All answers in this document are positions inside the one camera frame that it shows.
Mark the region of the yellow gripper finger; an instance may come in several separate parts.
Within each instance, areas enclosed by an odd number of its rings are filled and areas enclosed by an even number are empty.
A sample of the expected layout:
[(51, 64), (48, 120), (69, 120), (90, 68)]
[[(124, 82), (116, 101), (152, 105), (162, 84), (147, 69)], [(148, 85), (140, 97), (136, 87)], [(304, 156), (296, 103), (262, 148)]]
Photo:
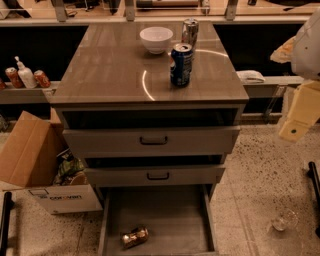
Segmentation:
[(291, 37), (284, 44), (274, 50), (270, 56), (270, 59), (281, 64), (290, 62), (292, 59), (294, 42), (295, 36)]
[(320, 82), (304, 81), (293, 91), (293, 98), (279, 137), (297, 142), (320, 119)]

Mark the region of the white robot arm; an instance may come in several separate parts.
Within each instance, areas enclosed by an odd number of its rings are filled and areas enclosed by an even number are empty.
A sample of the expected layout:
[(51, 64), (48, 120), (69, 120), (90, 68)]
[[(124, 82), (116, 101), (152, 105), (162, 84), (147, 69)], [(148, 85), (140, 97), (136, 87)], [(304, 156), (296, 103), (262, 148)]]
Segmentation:
[(293, 92), (293, 100), (284, 116), (279, 137), (296, 142), (320, 118), (320, 9), (298, 30), (297, 34), (276, 49), (270, 59), (291, 63), (292, 72), (304, 82)]

